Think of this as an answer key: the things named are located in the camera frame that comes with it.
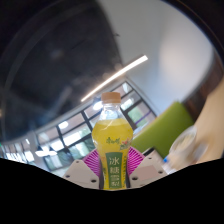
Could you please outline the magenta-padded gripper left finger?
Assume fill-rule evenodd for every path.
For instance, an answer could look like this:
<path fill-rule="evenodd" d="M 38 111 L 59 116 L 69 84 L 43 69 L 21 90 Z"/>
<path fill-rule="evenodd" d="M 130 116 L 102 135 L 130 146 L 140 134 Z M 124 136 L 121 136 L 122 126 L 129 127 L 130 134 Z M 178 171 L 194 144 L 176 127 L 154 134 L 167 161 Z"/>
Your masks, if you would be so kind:
<path fill-rule="evenodd" d="M 83 159 L 75 160 L 63 178 L 84 188 L 98 189 L 100 186 L 100 160 L 97 150 Z"/>

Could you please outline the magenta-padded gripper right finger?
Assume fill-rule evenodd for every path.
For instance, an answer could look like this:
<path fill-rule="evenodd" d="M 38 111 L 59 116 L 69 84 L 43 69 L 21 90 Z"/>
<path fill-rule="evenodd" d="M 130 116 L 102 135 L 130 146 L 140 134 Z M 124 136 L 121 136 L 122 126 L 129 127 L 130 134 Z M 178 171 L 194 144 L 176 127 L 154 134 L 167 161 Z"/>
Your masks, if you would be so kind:
<path fill-rule="evenodd" d="M 128 187 L 140 188 L 165 177 L 163 165 L 162 157 L 154 148 L 141 153 L 131 147 L 127 158 Z"/>

